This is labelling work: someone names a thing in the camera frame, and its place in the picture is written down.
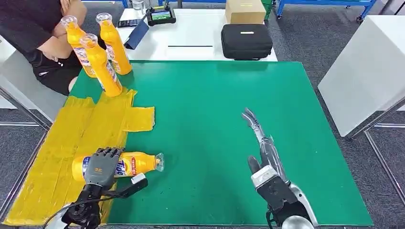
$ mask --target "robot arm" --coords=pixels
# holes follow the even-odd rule
[[[148,185],[143,173],[131,179],[132,185],[122,191],[109,191],[114,184],[114,172],[118,158],[123,149],[98,149],[89,161],[85,172],[86,184],[76,202],[63,207],[51,216],[44,224],[46,229],[67,229],[71,223],[81,226],[81,229],[95,229],[101,222],[100,201],[113,198],[128,198]]]
[[[315,214],[301,189],[287,179],[273,139],[265,136],[248,108],[242,117],[255,132],[260,145],[262,164],[254,156],[249,156],[247,162],[256,192],[267,202],[269,227],[275,222],[282,229],[313,229],[318,225]]]

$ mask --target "green mat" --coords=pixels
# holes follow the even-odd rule
[[[258,156],[241,118],[249,107],[274,138],[287,176],[307,195],[321,225],[372,225],[305,70],[298,62],[132,62],[120,76],[138,91],[135,106],[155,106],[150,132],[129,133],[127,151],[165,155],[149,186],[114,200],[109,223],[266,225],[266,202],[247,165]],[[84,72],[71,95],[101,88]],[[118,187],[129,184],[121,178]]]

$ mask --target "yellow cloth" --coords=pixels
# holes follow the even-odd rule
[[[124,147],[127,131],[147,131],[154,125],[154,108],[131,108],[133,90],[110,98],[69,96],[49,130],[21,192],[4,220],[7,225],[41,225],[66,204],[77,200],[84,182],[72,176],[72,161],[99,147]],[[112,201],[100,202],[102,223]]]

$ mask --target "white table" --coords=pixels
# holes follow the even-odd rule
[[[174,9],[176,23],[149,28],[135,50],[126,50],[130,60],[229,60],[224,57],[221,30],[225,10]],[[120,20],[138,19],[134,9],[125,9]],[[123,42],[133,28],[118,29]],[[274,49],[261,61],[277,61]]]
[[[318,85],[341,136],[405,96],[405,16],[367,16]]]

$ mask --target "orange bottle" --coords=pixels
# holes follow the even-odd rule
[[[77,24],[77,18],[75,16],[66,16],[61,19],[61,23],[66,28],[67,42],[72,46],[73,51],[76,53],[76,56],[82,64],[86,74],[95,78],[96,74],[87,58],[86,51],[80,44],[80,38],[86,33]]]
[[[100,24],[100,36],[106,43],[115,71],[120,75],[128,74],[132,66],[125,54],[118,31],[112,23],[112,16],[109,13],[100,13],[96,16],[96,21]]]
[[[83,180],[89,161],[90,156],[81,156],[73,160],[72,174],[75,180]],[[119,157],[114,177],[133,177],[152,170],[161,172],[163,169],[164,157],[162,153],[155,156],[142,152],[125,152]]]
[[[88,33],[80,38],[80,43],[85,48],[88,60],[106,95],[114,97],[121,94],[121,83],[108,61],[106,51],[98,45],[97,36]]]

